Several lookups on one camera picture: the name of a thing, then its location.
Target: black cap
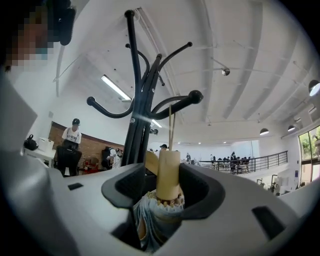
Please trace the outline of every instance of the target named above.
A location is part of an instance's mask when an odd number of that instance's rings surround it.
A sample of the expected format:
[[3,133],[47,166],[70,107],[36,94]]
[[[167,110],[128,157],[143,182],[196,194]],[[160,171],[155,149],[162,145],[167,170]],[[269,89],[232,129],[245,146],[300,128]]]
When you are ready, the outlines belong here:
[[80,125],[80,120],[78,118],[73,119],[72,125]]

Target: white ceiling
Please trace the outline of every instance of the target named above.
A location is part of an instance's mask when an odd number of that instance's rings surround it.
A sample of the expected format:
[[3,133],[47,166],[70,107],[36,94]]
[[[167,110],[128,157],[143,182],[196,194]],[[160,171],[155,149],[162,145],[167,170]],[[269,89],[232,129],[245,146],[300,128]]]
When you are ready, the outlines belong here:
[[[81,39],[75,75],[102,104],[112,101],[118,113],[127,105],[100,78],[106,74],[134,95],[132,60],[125,48],[129,39],[123,14],[128,8],[136,10],[138,50],[150,63],[158,53],[164,58],[193,43],[165,65],[161,75],[166,85],[158,83],[154,96],[155,106],[191,90],[203,93],[200,104],[179,113],[178,126],[199,126],[204,131],[211,123],[206,136],[215,125],[221,130],[222,124],[250,124],[257,130],[280,124],[310,105],[307,85],[311,79],[320,79],[319,56],[303,28],[274,1],[119,0],[107,4],[90,0],[75,24],[93,20],[83,28],[84,35],[77,34],[79,29],[73,35],[72,40]],[[143,60],[140,64],[144,72]],[[230,68],[229,76],[222,75],[224,66]]]

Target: railing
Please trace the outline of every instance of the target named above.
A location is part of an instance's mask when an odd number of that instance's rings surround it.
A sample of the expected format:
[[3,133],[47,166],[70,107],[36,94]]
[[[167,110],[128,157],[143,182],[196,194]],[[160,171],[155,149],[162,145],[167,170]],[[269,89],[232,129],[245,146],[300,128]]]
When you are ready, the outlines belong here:
[[288,162],[288,151],[267,156],[229,161],[199,161],[203,167],[231,174],[243,174],[270,169]]

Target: window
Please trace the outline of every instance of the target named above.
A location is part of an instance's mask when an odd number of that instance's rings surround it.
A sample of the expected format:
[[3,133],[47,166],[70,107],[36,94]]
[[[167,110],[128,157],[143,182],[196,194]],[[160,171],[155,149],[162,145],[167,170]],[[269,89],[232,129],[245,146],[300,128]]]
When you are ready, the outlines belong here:
[[300,140],[300,148],[301,148],[301,159],[302,160],[308,160],[311,159],[311,145],[310,145],[310,139],[309,139],[309,133],[306,132],[305,134],[302,134],[299,136]]
[[320,126],[299,136],[302,159],[300,183],[305,182],[305,184],[308,184],[320,176],[320,157],[316,147],[317,140],[320,140]]

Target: black handbag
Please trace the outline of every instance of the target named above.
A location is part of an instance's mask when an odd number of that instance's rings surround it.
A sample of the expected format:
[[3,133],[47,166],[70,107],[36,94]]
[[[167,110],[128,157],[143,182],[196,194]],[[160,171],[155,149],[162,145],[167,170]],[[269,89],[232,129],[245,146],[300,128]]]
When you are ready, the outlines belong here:
[[34,135],[31,134],[23,143],[23,146],[26,149],[32,150],[32,151],[36,150],[39,147],[36,141],[32,139],[33,137]]

